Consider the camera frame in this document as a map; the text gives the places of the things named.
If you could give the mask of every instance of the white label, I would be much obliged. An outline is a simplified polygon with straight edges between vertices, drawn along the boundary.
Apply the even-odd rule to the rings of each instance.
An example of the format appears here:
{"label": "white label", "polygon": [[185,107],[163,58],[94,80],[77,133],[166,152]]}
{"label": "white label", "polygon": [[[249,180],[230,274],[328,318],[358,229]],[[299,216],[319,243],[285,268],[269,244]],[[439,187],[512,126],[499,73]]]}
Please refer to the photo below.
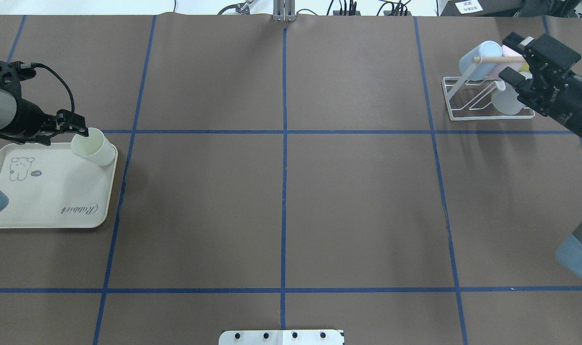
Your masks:
{"label": "white label", "polygon": [[459,9],[460,13],[462,14],[482,11],[481,4],[479,3],[478,0],[466,0],[462,2],[456,2],[455,6],[457,6],[457,9]]}

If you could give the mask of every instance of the white drying rack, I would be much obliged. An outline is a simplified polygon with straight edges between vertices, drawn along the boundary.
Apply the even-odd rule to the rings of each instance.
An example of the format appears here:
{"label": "white drying rack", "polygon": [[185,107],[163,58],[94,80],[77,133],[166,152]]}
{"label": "white drying rack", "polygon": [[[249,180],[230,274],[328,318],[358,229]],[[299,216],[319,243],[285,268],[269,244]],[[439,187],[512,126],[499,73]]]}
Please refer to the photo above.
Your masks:
{"label": "white drying rack", "polygon": [[489,77],[478,81],[468,79],[481,63],[523,61],[525,61],[523,57],[473,57],[472,63],[461,77],[444,77],[442,91],[451,121],[533,118],[536,113],[528,107],[524,107],[517,115],[504,115],[493,107],[490,99],[486,100],[486,97],[491,95],[494,90],[504,90],[503,81]]}

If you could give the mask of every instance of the white tray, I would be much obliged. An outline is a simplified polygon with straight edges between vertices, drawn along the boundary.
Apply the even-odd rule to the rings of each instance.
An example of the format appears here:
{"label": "white tray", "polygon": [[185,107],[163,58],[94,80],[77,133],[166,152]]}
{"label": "white tray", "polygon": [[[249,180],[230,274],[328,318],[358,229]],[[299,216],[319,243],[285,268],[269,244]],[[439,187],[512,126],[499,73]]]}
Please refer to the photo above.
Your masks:
{"label": "white tray", "polygon": [[9,144],[0,150],[0,190],[10,202],[0,229],[94,228],[103,223],[118,160],[98,166],[74,155],[69,142]]}

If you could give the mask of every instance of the metal clamp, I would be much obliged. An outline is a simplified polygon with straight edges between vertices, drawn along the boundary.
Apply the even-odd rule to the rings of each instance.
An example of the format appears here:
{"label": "metal clamp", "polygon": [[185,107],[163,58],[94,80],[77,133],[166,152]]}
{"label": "metal clamp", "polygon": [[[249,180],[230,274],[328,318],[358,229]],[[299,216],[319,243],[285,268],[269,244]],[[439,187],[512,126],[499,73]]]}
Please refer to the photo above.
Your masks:
{"label": "metal clamp", "polygon": [[295,21],[295,0],[274,0],[274,21]]}

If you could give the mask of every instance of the white mounting bracket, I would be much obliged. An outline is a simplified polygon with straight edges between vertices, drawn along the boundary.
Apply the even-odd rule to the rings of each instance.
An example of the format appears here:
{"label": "white mounting bracket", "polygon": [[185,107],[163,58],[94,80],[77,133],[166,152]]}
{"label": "white mounting bracket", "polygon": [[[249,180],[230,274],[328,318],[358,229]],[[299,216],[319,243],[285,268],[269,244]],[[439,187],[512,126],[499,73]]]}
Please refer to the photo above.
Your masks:
{"label": "white mounting bracket", "polygon": [[344,345],[344,331],[226,331],[219,337],[219,345]]}
{"label": "white mounting bracket", "polygon": [[274,0],[274,21],[295,22],[295,0]]}

